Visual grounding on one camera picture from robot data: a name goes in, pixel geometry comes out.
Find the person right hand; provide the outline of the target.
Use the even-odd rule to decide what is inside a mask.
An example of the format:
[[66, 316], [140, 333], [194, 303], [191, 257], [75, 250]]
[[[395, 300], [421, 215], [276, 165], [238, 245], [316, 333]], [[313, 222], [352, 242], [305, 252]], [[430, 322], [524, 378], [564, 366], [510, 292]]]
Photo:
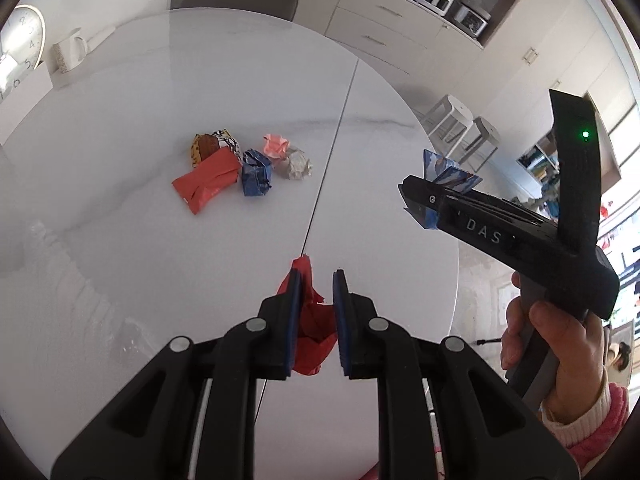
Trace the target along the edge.
[[544, 399], [556, 422], [568, 425], [585, 415], [599, 399], [604, 376], [603, 328], [590, 313], [585, 322], [548, 301], [535, 302], [528, 310], [516, 297], [506, 308], [506, 330], [501, 337], [500, 362], [510, 370], [524, 351], [521, 331], [529, 323], [547, 341], [559, 360], [555, 384]]

